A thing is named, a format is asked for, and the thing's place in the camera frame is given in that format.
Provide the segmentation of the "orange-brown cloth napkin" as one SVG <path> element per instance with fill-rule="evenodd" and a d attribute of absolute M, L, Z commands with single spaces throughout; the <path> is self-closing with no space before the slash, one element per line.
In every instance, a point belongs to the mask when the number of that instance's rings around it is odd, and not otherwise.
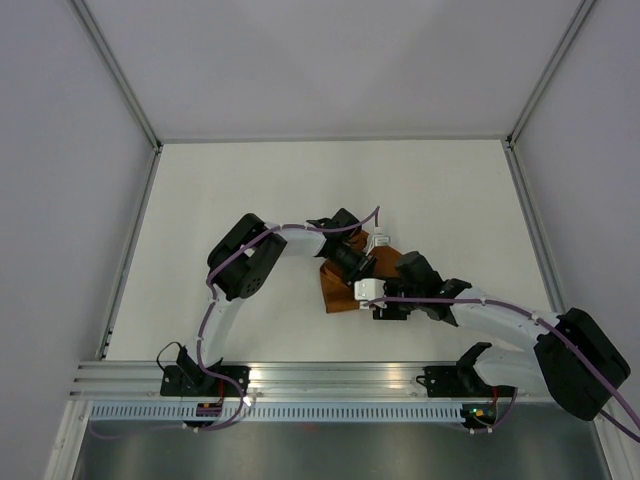
<path fill-rule="evenodd" d="M 337 240 L 328 240 L 323 247 L 320 256 L 325 261 L 321 265 L 319 273 L 323 300 L 328 314 L 359 309 L 358 303 L 354 300 L 353 285 L 345 285 L 339 277 L 337 268 L 326 259 L 330 245 L 335 242 L 344 242 L 350 244 L 354 249 L 367 254 L 369 235 L 363 230 L 356 230 L 354 233 L 344 232 Z M 402 254 L 391 244 L 388 247 L 375 248 L 371 254 L 377 259 L 377 263 L 370 278 L 385 280 L 386 277 L 398 277 L 395 263 Z"/>

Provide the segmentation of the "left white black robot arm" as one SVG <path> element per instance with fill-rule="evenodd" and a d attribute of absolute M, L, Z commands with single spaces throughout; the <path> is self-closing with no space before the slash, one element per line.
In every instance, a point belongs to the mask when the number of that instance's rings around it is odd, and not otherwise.
<path fill-rule="evenodd" d="M 364 246 L 362 227 L 378 220 L 378 210 L 362 220 L 342 208 L 332 217 L 303 224 L 271 224 L 248 213 L 207 257 L 205 285 L 211 298 L 194 340 L 179 344 L 173 365 L 162 367 L 166 397 L 214 396 L 228 382 L 237 396 L 248 375 L 221 366 L 225 344 L 239 310 L 265 284 L 276 263 L 287 256 L 321 258 L 337 269 L 340 285 L 352 289 L 374 273 L 376 259 Z"/>

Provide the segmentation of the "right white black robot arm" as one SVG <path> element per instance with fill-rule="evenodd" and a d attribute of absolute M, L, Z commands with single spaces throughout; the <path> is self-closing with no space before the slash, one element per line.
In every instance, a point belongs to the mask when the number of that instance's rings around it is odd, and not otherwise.
<path fill-rule="evenodd" d="M 401 256 L 394 277 L 361 279 L 354 298 L 377 319 L 404 320 L 415 311 L 455 328 L 491 336 L 455 364 L 460 395 L 492 389 L 551 397 L 581 420 L 592 420 L 631 369 L 585 311 L 536 311 L 490 296 L 471 283 L 443 279 L 417 251 Z"/>

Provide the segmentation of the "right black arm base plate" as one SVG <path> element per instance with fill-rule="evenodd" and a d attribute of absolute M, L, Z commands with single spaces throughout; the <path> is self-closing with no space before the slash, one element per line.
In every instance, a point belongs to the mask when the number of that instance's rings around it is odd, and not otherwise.
<path fill-rule="evenodd" d="M 454 365 L 431 365 L 423 369 L 430 398 L 472 398 L 482 395 L 476 375 Z"/>

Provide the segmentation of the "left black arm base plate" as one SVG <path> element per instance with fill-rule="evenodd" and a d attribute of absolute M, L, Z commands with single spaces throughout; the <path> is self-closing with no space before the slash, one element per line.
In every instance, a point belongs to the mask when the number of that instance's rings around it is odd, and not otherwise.
<path fill-rule="evenodd" d="M 246 365 L 223 364 L 217 372 L 235 381 L 245 394 L 250 383 L 250 368 Z M 239 398 L 239 390 L 229 381 L 220 377 L 212 377 L 201 370 L 192 381 L 177 365 L 164 369 L 160 387 L 161 397 L 224 397 Z"/>

